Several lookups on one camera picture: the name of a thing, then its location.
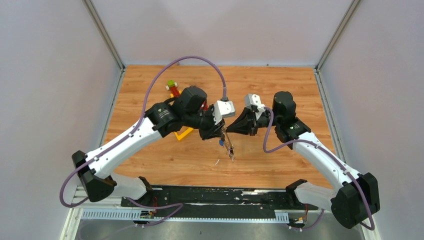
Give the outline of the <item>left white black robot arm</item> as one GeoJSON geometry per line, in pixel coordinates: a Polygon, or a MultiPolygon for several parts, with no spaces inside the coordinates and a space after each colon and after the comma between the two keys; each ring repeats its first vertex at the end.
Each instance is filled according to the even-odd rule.
{"type": "Polygon", "coordinates": [[[153,193],[144,177],[131,178],[114,170],[142,148],[182,127],[197,129],[202,140],[222,136],[224,118],[234,113],[229,100],[218,100],[205,109],[207,94],[196,86],[186,87],[178,97],[155,103],[131,127],[105,145],[72,155],[77,175],[90,202],[109,196],[126,197],[149,206],[153,193]]]}

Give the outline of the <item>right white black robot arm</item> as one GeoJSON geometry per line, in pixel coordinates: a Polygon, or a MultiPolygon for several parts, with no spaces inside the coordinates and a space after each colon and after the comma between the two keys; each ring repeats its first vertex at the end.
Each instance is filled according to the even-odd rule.
{"type": "Polygon", "coordinates": [[[272,107],[265,106],[257,94],[245,96],[245,108],[226,130],[254,136],[266,128],[263,151],[273,153],[289,147],[308,160],[330,183],[331,188],[299,179],[285,190],[286,204],[292,209],[312,205],[331,211],[345,228],[356,225],[373,231],[373,214],[380,210],[378,181],[371,173],[362,174],[332,153],[296,114],[296,103],[288,91],[274,94],[272,107]]]}

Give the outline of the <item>red lego window brick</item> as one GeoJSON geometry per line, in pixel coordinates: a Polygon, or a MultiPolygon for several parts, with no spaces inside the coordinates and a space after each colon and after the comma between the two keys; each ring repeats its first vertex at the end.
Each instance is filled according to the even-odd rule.
{"type": "Polygon", "coordinates": [[[203,110],[203,111],[207,111],[208,110],[208,104],[207,104],[207,102],[205,101],[203,104],[202,104],[202,106],[201,106],[201,109],[203,110]]]}

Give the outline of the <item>yellow triangular toy piece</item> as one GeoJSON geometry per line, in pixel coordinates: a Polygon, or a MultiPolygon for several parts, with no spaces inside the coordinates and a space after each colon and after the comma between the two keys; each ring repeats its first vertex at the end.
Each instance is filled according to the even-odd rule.
{"type": "Polygon", "coordinates": [[[174,135],[178,141],[182,141],[184,138],[186,138],[194,129],[191,127],[187,127],[185,130],[180,130],[174,132],[174,135]]]}

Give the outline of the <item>lego car toy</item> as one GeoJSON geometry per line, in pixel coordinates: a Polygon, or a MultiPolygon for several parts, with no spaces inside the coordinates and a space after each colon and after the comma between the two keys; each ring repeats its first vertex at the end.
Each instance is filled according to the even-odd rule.
{"type": "Polygon", "coordinates": [[[170,96],[172,98],[179,97],[181,95],[181,92],[178,89],[177,82],[173,80],[169,80],[165,86],[166,90],[169,92],[170,96]]]}

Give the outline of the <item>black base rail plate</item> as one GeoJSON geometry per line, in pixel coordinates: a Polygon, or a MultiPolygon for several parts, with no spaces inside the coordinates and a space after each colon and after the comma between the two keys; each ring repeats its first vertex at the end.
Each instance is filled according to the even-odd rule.
{"type": "Polygon", "coordinates": [[[275,211],[303,214],[316,211],[314,205],[294,201],[284,189],[234,188],[211,186],[153,185],[139,204],[149,207],[171,206],[159,209],[157,217],[165,217],[176,209],[175,218],[192,219],[273,219],[275,211]]]}

